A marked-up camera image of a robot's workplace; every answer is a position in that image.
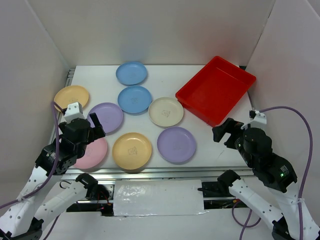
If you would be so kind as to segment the purple plate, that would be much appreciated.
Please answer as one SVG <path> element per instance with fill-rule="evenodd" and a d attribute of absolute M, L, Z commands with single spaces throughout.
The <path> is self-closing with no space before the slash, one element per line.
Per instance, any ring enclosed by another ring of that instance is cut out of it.
<path fill-rule="evenodd" d="M 163 130 L 156 141 L 159 154 L 172 164 L 188 162 L 196 152 L 194 136 L 185 128 L 173 126 Z"/>
<path fill-rule="evenodd" d="M 96 114 L 106 134 L 116 131 L 121 126 L 124 119 L 122 109 L 118 105 L 111 102 L 97 104 L 88 112 L 87 120 L 93 127 L 94 123 L 90 117 L 90 114 L 92 113 Z"/>

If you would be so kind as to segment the pink plate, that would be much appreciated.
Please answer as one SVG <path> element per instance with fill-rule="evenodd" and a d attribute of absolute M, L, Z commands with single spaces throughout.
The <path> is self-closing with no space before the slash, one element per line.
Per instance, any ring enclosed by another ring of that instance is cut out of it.
<path fill-rule="evenodd" d="M 105 138 L 99 138 L 87 145 L 83 157 L 76 160 L 74 168 L 85 170 L 100 164 L 108 152 L 108 144 Z"/>

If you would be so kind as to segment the orange plate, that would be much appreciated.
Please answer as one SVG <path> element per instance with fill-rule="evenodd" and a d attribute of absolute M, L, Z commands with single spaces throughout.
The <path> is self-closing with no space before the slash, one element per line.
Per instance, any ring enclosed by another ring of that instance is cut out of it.
<path fill-rule="evenodd" d="M 80 85 L 71 85 L 61 89 L 54 97 L 54 102 L 62 109 L 69 104 L 79 102 L 84 107 L 89 101 L 89 92 Z"/>
<path fill-rule="evenodd" d="M 152 144 L 141 133 L 129 132 L 113 144 L 112 158 L 123 170 L 136 171 L 144 167 L 152 156 Z"/>

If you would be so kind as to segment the blue plate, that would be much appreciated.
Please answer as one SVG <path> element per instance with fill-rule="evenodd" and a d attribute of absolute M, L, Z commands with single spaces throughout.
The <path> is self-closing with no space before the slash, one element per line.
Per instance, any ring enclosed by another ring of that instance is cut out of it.
<path fill-rule="evenodd" d="M 131 86 L 142 83 L 147 78 L 148 72 L 142 63 L 129 61 L 121 64 L 115 75 L 121 84 Z"/>
<path fill-rule="evenodd" d="M 134 85 L 124 88 L 117 97 L 120 108 L 129 114 L 139 114 L 148 109 L 152 95 L 143 86 Z"/>

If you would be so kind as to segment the cream white plate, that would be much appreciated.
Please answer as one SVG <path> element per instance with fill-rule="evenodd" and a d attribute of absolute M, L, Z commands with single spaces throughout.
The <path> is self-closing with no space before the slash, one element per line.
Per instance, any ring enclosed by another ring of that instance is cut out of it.
<path fill-rule="evenodd" d="M 150 120 L 160 127 L 177 125 L 184 116 L 184 108 L 180 102 L 171 97 L 155 99 L 148 107 Z"/>

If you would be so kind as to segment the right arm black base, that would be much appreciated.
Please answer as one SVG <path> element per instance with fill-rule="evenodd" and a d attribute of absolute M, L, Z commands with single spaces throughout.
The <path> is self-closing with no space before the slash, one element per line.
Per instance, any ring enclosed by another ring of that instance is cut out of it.
<path fill-rule="evenodd" d="M 218 181 L 202 182 L 201 187 L 197 189 L 202 192 L 204 198 L 227 198 L 232 197 L 227 187 Z"/>

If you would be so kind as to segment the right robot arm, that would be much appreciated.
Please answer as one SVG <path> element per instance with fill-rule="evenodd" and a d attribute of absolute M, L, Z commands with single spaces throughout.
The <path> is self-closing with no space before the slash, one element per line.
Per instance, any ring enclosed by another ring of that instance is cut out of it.
<path fill-rule="evenodd" d="M 266 125 L 263 114 L 247 124 L 228 118 L 213 127 L 213 140 L 218 143 L 226 133 L 230 135 L 224 145 L 239 152 L 254 176 L 275 197 L 278 207 L 250 189 L 233 170 L 218 177 L 217 189 L 221 195 L 232 195 L 246 204 L 268 225 L 275 240 L 318 240 L 320 227 L 299 197 L 294 168 L 288 160 L 273 152 L 272 140 L 264 131 Z"/>

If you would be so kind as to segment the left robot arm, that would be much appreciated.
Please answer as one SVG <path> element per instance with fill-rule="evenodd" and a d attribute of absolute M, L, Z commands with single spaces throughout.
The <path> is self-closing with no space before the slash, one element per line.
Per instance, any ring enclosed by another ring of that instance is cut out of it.
<path fill-rule="evenodd" d="M 3 240 L 38 240 L 48 224 L 74 202 L 92 200 L 99 193 L 98 181 L 88 173 L 80 174 L 62 193 L 45 201 L 53 186 L 69 167 L 85 155 L 87 145 L 103 139 L 105 132 L 95 113 L 91 120 L 75 118 L 71 122 L 56 123 L 53 143 L 45 146 L 17 199 L 1 205 L 8 208 L 0 218 L 0 237 Z"/>

